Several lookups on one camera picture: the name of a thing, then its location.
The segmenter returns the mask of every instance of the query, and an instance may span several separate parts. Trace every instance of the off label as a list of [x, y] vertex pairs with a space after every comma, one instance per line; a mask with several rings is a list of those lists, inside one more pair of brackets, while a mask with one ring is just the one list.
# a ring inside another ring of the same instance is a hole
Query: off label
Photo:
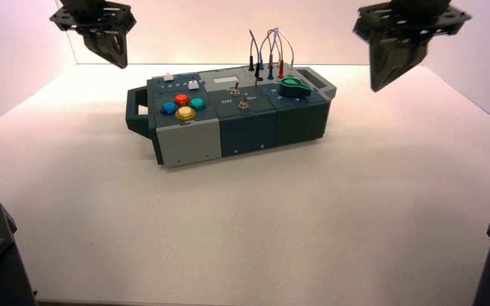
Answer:
[[[248, 101], [251, 101], [251, 100], [256, 100], [258, 99], [257, 97], [247, 97], [247, 100]], [[222, 100], [221, 101], [221, 104], [229, 104], [232, 102], [232, 99], [226, 99], [226, 100]]]

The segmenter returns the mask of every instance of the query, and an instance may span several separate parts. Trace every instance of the blue button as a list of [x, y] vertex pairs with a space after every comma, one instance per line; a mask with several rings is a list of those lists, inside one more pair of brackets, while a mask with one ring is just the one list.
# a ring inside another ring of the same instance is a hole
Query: blue button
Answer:
[[177, 104], [174, 102], [166, 102], [162, 105], [161, 114], [173, 115], [177, 111]]

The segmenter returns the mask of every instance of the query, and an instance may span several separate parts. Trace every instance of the green knob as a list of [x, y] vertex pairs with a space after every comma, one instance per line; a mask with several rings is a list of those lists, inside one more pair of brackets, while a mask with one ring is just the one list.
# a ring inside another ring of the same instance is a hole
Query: green knob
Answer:
[[288, 98], [303, 98], [311, 95], [311, 86], [298, 78], [284, 78], [279, 85], [279, 94]]

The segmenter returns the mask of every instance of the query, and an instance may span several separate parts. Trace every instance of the robotic arm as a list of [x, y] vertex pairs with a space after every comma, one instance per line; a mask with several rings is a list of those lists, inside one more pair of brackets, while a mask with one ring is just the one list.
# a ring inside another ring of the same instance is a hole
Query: robotic arm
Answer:
[[106, 0], [61, 0], [63, 7], [50, 17], [60, 30], [76, 30], [86, 47], [108, 62], [125, 68], [126, 35], [136, 24], [130, 6]]
[[455, 35], [471, 19], [450, 1], [392, 0], [359, 9], [354, 32], [370, 44], [373, 91], [420, 64], [434, 36]]

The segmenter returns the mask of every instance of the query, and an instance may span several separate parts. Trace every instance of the white backdrop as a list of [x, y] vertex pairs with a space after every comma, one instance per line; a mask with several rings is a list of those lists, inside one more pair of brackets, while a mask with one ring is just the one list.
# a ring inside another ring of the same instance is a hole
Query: white backdrop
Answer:
[[0, 0], [0, 116], [74, 65], [49, 20], [56, 10], [53, 0]]
[[426, 66], [490, 113], [490, 1], [457, 5], [473, 18], [457, 36], [433, 40]]
[[[379, 0], [122, 0], [137, 24], [127, 35], [132, 64], [248, 62], [252, 29], [262, 36], [280, 27], [296, 63], [368, 64], [369, 49], [352, 33], [358, 8]], [[81, 36], [70, 33], [78, 63], [103, 63]], [[290, 53], [285, 60], [290, 60]]]

